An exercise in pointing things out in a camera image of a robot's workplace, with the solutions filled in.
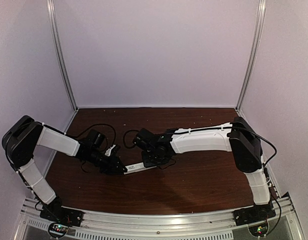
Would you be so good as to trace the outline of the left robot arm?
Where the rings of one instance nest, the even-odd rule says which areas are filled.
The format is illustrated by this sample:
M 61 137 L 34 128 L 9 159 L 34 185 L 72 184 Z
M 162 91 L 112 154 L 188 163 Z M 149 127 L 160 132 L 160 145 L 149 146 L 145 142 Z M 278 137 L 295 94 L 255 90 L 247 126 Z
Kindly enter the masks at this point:
M 45 178 L 42 167 L 49 168 L 56 153 L 89 162 L 106 175 L 124 175 L 127 167 L 117 156 L 119 146 L 106 150 L 100 146 L 105 135 L 92 127 L 86 136 L 72 136 L 28 115 L 22 116 L 2 137 L 5 157 L 38 200 L 47 206 L 46 213 L 55 222 L 66 218 L 66 211 L 57 203 L 58 195 Z

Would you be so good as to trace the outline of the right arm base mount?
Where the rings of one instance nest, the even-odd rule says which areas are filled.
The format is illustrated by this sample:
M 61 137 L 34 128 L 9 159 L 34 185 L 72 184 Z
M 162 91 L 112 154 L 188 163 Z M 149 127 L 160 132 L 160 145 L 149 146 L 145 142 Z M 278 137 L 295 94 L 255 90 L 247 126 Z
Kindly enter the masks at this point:
M 265 221 L 276 216 L 276 211 L 270 205 L 253 205 L 237 209 L 233 212 L 236 226 L 248 225 Z

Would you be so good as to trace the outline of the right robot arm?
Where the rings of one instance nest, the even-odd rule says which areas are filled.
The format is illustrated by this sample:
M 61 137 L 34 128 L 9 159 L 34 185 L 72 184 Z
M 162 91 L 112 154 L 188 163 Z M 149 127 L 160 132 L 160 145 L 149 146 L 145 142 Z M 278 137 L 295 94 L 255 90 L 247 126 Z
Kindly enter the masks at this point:
M 262 220 L 273 210 L 267 180 L 267 161 L 263 157 L 262 142 L 271 145 L 257 134 L 242 117 L 216 126 L 201 128 L 170 128 L 163 133 L 140 129 L 133 145 L 142 150 L 145 167 L 162 166 L 174 156 L 189 152 L 231 152 L 236 168 L 245 174 L 253 196 L 250 216 Z

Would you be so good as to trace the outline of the white remote control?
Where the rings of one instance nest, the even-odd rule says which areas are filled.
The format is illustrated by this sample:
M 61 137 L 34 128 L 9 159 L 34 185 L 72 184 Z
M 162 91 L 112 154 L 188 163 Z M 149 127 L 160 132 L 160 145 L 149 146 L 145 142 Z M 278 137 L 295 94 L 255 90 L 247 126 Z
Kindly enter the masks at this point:
M 154 168 L 156 168 L 156 166 L 145 167 L 143 162 L 130 164 L 126 166 L 127 172 L 125 172 L 124 175 L 138 173 L 138 172 L 142 172 L 142 171 L 146 171 L 146 170 L 150 170 Z

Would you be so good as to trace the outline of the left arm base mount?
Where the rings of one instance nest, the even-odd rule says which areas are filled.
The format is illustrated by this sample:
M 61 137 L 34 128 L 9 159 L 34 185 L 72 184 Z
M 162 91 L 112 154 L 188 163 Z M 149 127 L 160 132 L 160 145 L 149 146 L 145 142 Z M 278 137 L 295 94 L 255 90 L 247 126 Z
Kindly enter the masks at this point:
M 84 213 L 80 210 L 74 210 L 70 208 L 43 208 L 39 216 L 42 219 L 61 223 L 69 227 L 80 227 Z

